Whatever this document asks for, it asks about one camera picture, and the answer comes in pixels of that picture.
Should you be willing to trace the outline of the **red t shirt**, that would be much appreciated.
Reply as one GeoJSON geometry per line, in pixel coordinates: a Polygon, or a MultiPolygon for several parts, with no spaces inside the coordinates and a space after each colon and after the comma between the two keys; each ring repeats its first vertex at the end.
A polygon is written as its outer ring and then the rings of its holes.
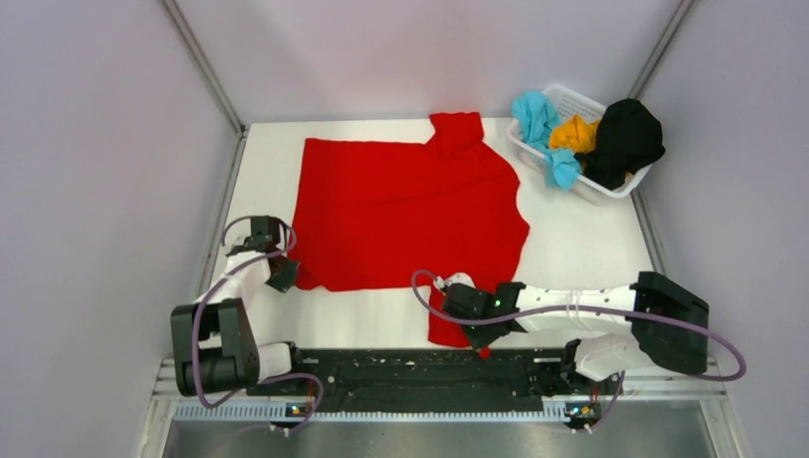
{"type": "Polygon", "coordinates": [[[484,141],[481,116],[438,113],[424,143],[309,138],[293,217],[296,285],[332,292],[470,275],[510,281],[529,235],[520,180],[484,141]]]}

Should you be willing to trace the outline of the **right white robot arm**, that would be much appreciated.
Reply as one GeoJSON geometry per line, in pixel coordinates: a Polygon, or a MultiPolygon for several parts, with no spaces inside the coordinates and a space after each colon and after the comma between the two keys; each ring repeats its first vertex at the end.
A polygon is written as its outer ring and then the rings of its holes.
{"type": "Polygon", "coordinates": [[[709,305],[657,272],[594,290],[514,281],[486,292],[465,273],[435,284],[444,295],[442,311],[474,349],[511,333],[568,332],[559,379],[572,393],[632,368],[659,366],[693,376],[707,369],[709,305]]]}

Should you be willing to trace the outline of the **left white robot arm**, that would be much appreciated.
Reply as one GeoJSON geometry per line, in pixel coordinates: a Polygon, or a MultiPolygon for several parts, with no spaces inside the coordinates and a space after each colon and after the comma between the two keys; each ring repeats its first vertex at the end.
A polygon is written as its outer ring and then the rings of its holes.
{"type": "Polygon", "coordinates": [[[177,389],[213,408],[237,391],[266,379],[283,394],[304,386],[302,364],[292,343],[257,345],[248,308],[269,287],[287,292],[300,264],[285,257],[296,235],[283,220],[249,216],[250,234],[226,252],[223,272],[194,302],[176,307],[170,318],[177,389]]]}

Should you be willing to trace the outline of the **teal t shirt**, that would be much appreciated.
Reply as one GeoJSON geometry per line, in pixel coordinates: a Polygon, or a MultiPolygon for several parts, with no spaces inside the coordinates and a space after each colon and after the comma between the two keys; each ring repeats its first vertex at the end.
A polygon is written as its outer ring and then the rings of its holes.
{"type": "Polygon", "coordinates": [[[525,92],[512,101],[511,114],[520,125],[521,141],[542,154],[540,164],[546,183],[570,191],[582,173],[582,167],[572,149],[550,147],[552,131],[561,125],[550,99],[541,92],[525,92]]]}

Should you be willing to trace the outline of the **orange t shirt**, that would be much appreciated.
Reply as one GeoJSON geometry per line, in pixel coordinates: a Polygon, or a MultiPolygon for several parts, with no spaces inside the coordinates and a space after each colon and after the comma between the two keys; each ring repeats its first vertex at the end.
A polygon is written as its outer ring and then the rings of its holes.
{"type": "Polygon", "coordinates": [[[588,154],[596,148],[599,124],[599,119],[589,122],[579,114],[575,114],[567,122],[552,130],[549,147],[552,150],[570,149],[575,154],[588,154]]]}

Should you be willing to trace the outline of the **black t shirt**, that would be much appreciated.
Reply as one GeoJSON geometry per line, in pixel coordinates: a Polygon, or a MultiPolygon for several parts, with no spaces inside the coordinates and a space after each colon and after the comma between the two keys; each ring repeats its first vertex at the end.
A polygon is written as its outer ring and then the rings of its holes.
{"type": "Polygon", "coordinates": [[[626,98],[604,112],[594,150],[574,157],[585,177],[612,191],[624,185],[627,175],[657,162],[665,152],[660,121],[639,100],[626,98]]]}

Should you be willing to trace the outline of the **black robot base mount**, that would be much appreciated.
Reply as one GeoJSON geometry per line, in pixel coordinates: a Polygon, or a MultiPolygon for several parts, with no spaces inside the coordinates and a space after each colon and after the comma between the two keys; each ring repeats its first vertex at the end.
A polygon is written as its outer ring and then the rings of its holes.
{"type": "Polygon", "coordinates": [[[299,349],[293,369],[324,386],[326,412],[538,411],[545,398],[606,399],[617,379],[594,382],[560,369],[560,349],[299,349]]]}

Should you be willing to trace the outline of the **aluminium frame rail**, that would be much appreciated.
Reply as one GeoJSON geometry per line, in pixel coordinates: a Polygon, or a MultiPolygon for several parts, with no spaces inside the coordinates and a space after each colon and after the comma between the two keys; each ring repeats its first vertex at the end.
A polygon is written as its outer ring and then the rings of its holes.
{"type": "Polygon", "coordinates": [[[243,395],[210,411],[177,390],[174,363],[157,373],[139,457],[747,457],[725,387],[651,369],[593,433],[548,415],[322,415],[285,437],[268,426],[275,401],[243,395]]]}

